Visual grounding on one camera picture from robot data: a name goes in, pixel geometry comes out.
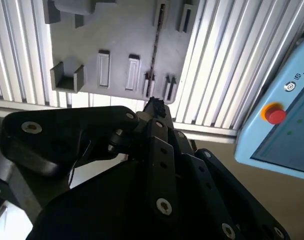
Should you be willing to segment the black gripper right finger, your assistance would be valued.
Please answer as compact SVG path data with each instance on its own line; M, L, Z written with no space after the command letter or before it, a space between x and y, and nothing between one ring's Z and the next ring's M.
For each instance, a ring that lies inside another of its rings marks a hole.
M180 223L172 240L288 240L283 226L207 149L193 151L169 122Z

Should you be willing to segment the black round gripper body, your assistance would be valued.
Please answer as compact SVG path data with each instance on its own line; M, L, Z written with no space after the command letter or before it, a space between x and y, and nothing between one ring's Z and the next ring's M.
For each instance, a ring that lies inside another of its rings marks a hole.
M30 240L215 240L214 222L172 160L125 161L52 200Z

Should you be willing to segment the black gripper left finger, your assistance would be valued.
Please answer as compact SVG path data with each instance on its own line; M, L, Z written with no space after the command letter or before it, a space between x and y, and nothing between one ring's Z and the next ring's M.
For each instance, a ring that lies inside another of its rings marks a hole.
M9 186L35 221L54 199L124 162L173 161L170 111L150 98L125 106L22 111L1 127L0 152L18 172Z

